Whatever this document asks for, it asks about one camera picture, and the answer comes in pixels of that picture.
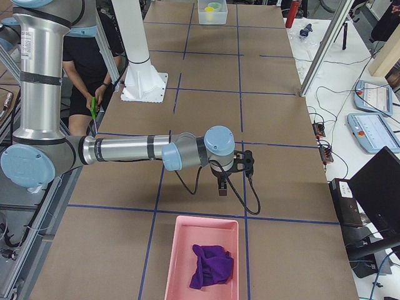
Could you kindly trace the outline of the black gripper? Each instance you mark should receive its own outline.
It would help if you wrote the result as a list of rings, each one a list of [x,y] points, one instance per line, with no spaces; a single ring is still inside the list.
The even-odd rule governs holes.
[[[210,167],[212,174],[217,178],[219,196],[227,196],[228,177],[238,171],[237,166],[233,164],[230,169],[225,170],[211,162]]]

